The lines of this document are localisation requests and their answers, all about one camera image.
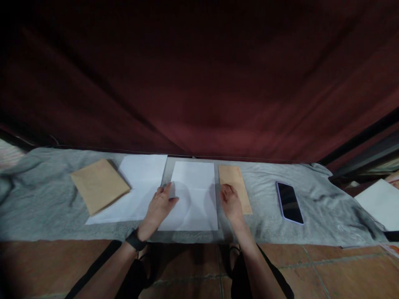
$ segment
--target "brown paper envelope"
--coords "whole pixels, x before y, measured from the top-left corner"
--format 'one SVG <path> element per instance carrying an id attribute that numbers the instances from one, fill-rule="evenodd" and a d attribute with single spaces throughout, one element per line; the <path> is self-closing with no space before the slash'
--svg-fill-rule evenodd
<path id="1" fill-rule="evenodd" d="M 219 180 L 221 185 L 229 184 L 237 190 L 241 201 L 242 212 L 244 215 L 252 215 L 251 204 L 249 203 L 248 194 L 246 193 L 240 167 L 219 165 Z"/>
<path id="2" fill-rule="evenodd" d="M 90 216 L 130 191 L 123 178 L 105 159 L 71 173 L 71 178 L 82 195 Z"/>

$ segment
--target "person's left hand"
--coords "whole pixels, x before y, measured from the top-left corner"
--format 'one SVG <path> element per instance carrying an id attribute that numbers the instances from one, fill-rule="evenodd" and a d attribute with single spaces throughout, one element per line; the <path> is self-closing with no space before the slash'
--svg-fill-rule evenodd
<path id="1" fill-rule="evenodd" d="M 169 198 L 171 186 L 172 182 L 170 182 L 165 189 L 159 187 L 157 192 L 154 194 L 154 197 L 148 206 L 147 214 L 138 227 L 137 238 L 139 240 L 148 240 L 179 201 L 178 197 Z"/>

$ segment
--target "black pants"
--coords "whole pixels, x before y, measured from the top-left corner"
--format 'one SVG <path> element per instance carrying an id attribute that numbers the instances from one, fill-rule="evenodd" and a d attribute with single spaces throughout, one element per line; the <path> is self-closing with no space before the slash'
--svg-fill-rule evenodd
<path id="1" fill-rule="evenodd" d="M 98 259 L 90 266 L 86 274 L 79 279 L 79 281 L 74 285 L 72 290 L 68 293 L 65 299 L 71 299 L 76 296 L 76 294 L 84 287 L 84 285 L 94 276 L 94 274 L 105 264 L 105 262 L 116 252 L 116 250 L 121 246 L 121 242 L 112 241 L 109 246 L 104 250 L 104 252 L 98 257 Z M 278 284 L 283 290 L 287 298 L 294 298 L 294 294 L 287 284 L 284 276 L 280 271 L 270 263 L 267 256 L 262 252 L 263 257 L 268 263 L 270 269 L 272 270 L 274 277 L 277 279 Z M 141 291 L 144 288 L 144 284 L 147 280 L 147 275 L 145 274 L 144 267 L 141 261 L 135 260 L 131 265 L 117 295 L 115 298 L 138 298 Z M 252 298 L 251 288 L 249 286 L 248 273 L 246 271 L 246 266 L 244 262 L 244 257 L 242 254 L 237 258 L 236 264 L 233 269 L 233 281 L 232 281 L 232 299 L 235 298 Z"/>

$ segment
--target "terracotta tile floor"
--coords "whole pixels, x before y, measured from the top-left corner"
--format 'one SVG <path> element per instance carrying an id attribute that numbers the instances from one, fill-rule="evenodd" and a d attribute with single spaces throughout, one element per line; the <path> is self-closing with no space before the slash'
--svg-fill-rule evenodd
<path id="1" fill-rule="evenodd" d="M 1 270 L 17 298 L 63 298 L 109 241 L 1 243 Z M 342 250 L 262 244 L 296 298 L 399 298 L 399 261 L 381 247 Z M 230 298 L 216 245 L 167 245 L 160 278 L 140 298 Z"/>

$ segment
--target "dark red curtain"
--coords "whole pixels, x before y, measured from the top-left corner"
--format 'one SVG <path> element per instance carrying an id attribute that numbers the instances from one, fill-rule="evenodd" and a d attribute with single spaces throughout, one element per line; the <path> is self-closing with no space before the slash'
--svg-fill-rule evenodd
<path id="1" fill-rule="evenodd" d="M 396 1 L 21 9 L 1 109 L 62 145 L 316 162 L 399 106 Z"/>

